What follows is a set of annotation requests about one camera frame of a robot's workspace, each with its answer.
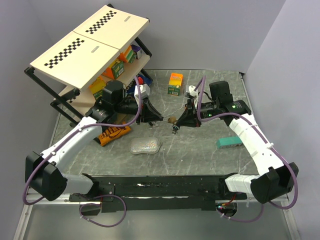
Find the small brass padlock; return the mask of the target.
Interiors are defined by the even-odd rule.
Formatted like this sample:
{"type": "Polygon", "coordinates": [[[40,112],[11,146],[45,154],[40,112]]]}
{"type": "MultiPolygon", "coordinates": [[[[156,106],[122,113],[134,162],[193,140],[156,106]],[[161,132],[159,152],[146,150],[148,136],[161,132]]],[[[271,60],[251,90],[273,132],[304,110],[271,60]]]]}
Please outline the small brass padlock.
{"type": "Polygon", "coordinates": [[[173,124],[174,125],[176,123],[176,121],[177,121],[177,118],[175,116],[163,116],[162,120],[164,122],[167,122],[169,124],[173,124]]]}

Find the grey figurine keychain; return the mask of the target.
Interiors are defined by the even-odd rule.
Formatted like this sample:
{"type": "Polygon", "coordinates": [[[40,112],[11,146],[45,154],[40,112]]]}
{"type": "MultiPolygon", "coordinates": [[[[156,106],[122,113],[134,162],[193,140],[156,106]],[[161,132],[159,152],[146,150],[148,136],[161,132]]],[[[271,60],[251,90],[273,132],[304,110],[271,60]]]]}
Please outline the grey figurine keychain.
{"type": "Polygon", "coordinates": [[[176,135],[177,133],[178,133],[178,130],[179,130],[180,128],[178,127],[178,126],[176,126],[176,125],[173,125],[172,126],[172,133],[174,134],[174,135],[176,135]]]}

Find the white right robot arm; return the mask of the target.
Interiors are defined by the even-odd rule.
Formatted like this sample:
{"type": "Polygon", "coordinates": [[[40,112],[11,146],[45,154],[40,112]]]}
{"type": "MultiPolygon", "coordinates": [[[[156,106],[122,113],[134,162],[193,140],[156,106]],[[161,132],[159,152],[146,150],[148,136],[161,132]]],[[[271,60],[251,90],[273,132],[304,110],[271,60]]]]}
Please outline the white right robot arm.
{"type": "Polygon", "coordinates": [[[187,90],[185,110],[173,126],[177,132],[181,127],[198,128],[201,124],[221,119],[239,137],[257,168],[257,175],[233,173],[223,180],[218,193],[230,199],[235,193],[249,194],[261,203],[294,191],[291,208],[298,199],[297,175],[299,169],[294,162],[287,162],[274,148],[273,143],[258,126],[249,106],[243,100],[234,100],[227,81],[210,83],[210,101],[202,102],[205,78],[187,90]]]}

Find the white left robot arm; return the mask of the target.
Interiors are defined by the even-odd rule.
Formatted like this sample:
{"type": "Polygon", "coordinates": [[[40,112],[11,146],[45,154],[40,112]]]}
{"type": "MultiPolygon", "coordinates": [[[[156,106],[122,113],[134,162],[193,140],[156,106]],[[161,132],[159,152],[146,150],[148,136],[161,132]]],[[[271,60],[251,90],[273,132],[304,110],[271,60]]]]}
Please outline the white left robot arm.
{"type": "Polygon", "coordinates": [[[91,140],[107,128],[116,127],[114,121],[118,114],[134,116],[119,128],[132,123],[162,121],[164,118],[152,106],[149,95],[147,84],[137,84],[131,98],[121,81],[109,81],[85,117],[67,135],[42,153],[32,152],[26,157],[23,202],[29,203],[28,187],[48,201],[56,200],[62,194],[81,194],[87,201],[95,200],[99,195],[98,180],[88,174],[64,174],[62,170],[91,140]]]}

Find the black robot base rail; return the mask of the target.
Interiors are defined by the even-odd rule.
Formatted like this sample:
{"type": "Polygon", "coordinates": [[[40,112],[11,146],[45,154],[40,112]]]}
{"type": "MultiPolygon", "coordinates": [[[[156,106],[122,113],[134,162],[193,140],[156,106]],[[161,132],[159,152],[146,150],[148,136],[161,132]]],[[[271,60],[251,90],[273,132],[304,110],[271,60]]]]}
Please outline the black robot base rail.
{"type": "Polygon", "coordinates": [[[95,193],[74,193],[70,202],[101,204],[103,213],[123,209],[214,211],[221,201],[245,200],[245,193],[231,192],[225,184],[227,175],[151,175],[94,176],[95,193]]]}

